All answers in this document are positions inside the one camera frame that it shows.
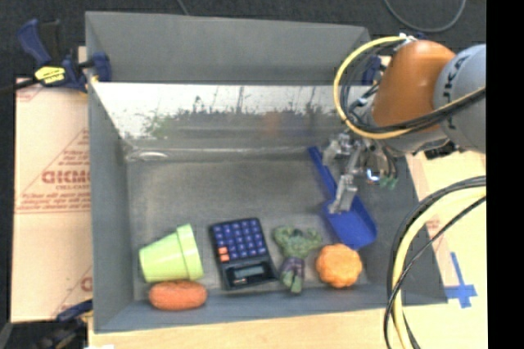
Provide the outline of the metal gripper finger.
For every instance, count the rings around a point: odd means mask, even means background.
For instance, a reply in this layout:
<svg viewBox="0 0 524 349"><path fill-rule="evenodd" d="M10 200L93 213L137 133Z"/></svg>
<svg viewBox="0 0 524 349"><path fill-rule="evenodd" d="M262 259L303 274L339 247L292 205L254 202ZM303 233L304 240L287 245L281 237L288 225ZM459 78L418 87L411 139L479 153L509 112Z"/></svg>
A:
<svg viewBox="0 0 524 349"><path fill-rule="evenodd" d="M322 163L331 165L335 160L348 158L352 153L352 138L349 134L332 136L322 151Z"/></svg>
<svg viewBox="0 0 524 349"><path fill-rule="evenodd" d="M328 206L328 212L330 214L339 214L342 212L349 211L358 188L354 181L352 174L343 174L339 178L337 190L332 203Z"/></svg>

